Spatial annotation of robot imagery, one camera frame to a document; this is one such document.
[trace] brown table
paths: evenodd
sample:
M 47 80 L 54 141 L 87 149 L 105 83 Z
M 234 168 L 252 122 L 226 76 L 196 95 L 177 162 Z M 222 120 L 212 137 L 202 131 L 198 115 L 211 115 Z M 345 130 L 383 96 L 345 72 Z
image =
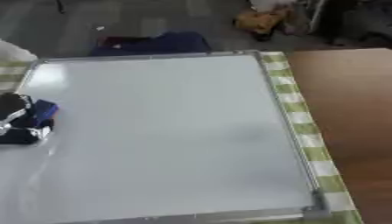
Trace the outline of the brown table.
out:
M 367 224 L 392 223 L 392 51 L 294 52 L 294 76 Z

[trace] gray carpet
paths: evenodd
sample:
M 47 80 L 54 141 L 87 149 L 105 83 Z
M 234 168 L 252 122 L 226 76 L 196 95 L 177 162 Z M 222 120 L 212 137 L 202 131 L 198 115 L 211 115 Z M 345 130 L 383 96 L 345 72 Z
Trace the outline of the gray carpet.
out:
M 0 38 L 39 57 L 86 56 L 97 39 L 107 36 L 154 36 L 166 31 L 199 32 L 215 51 L 259 49 L 294 51 L 324 49 L 314 37 L 276 33 L 258 43 L 236 30 L 234 15 L 249 7 L 246 0 L 1 0 Z

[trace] white surface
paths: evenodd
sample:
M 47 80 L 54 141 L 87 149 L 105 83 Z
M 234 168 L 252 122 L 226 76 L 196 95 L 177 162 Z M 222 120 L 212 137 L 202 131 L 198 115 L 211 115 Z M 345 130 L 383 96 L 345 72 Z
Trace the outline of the white surface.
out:
M 21 93 L 60 107 L 19 195 L 38 223 L 312 204 L 252 56 L 44 64 Z

